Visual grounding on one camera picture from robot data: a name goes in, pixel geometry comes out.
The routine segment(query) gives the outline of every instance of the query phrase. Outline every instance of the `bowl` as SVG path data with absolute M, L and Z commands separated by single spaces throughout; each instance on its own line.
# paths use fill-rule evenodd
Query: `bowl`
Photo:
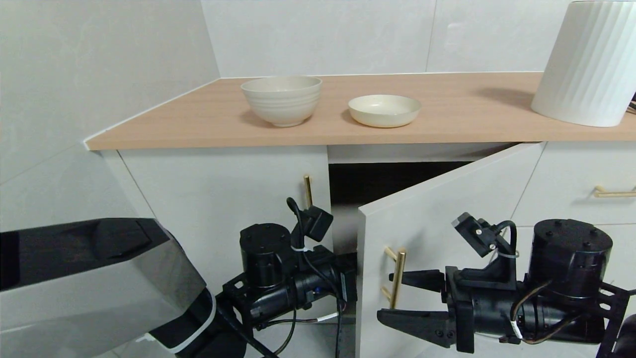
M 372 94 L 349 101 L 351 117 L 371 127 L 393 128 L 407 125 L 422 109 L 420 101 L 392 94 Z
M 309 76 L 266 77 L 243 83 L 240 88 L 263 120 L 278 127 L 301 124 L 314 113 L 322 80 Z

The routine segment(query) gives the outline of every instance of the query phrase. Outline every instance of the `brass handle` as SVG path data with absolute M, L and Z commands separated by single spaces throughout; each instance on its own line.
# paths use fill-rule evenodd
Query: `brass handle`
M 307 208 L 314 205 L 314 199 L 312 197 L 312 179 L 308 175 L 305 175 L 305 199 L 307 200 Z
M 594 187 L 594 197 L 636 197 L 636 189 L 630 192 L 608 192 L 602 186 Z
M 404 264 L 406 263 L 406 251 L 404 248 L 400 248 L 396 254 L 389 247 L 385 247 L 384 253 L 396 262 L 395 274 L 393 275 L 393 290 L 389 292 L 384 286 L 380 288 L 384 296 L 389 300 L 389 308 L 393 310 L 398 304 L 399 288 L 402 285 Z

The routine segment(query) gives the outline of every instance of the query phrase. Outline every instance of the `wall tile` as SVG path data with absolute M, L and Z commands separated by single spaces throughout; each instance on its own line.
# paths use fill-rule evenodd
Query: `wall tile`
M 223 77 L 426 69 L 435 0 L 202 3 Z
M 198 1 L 2 1 L 0 183 L 219 77 Z
M 0 185 L 0 231 L 134 216 L 104 159 L 81 144 Z
M 543 71 L 570 2 L 437 0 L 427 71 Z

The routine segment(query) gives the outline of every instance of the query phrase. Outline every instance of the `white lamp shade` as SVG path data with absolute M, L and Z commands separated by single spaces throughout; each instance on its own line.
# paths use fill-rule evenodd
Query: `white lamp shade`
M 636 2 L 571 3 L 532 101 L 537 113 L 619 125 L 636 92 Z

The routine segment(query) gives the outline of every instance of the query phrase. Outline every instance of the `white cabinet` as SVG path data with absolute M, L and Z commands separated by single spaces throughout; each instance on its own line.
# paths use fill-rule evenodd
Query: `white cabinet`
M 465 211 L 489 222 L 510 219 L 542 150 L 542 143 L 520 144 L 360 207 L 357 357 L 409 358 L 429 345 L 376 318 L 388 307 L 380 288 L 394 271 L 384 247 L 405 247 L 408 271 L 479 267 L 482 259 L 451 221 Z M 439 294 L 413 287 L 402 288 L 397 307 L 446 310 Z
M 326 147 L 122 150 L 155 217 L 183 246 L 213 293 L 243 272 L 239 232 L 273 222 L 290 230 L 296 217 L 285 202 L 306 206 L 303 177 L 312 179 L 314 204 L 331 209 Z M 314 242 L 307 240 L 307 245 Z M 331 235 L 321 245 L 332 249 Z M 332 313 L 322 299 L 299 317 Z
M 513 221 L 532 226 L 550 217 L 636 224 L 636 196 L 595 197 L 597 185 L 636 190 L 636 142 L 549 142 Z

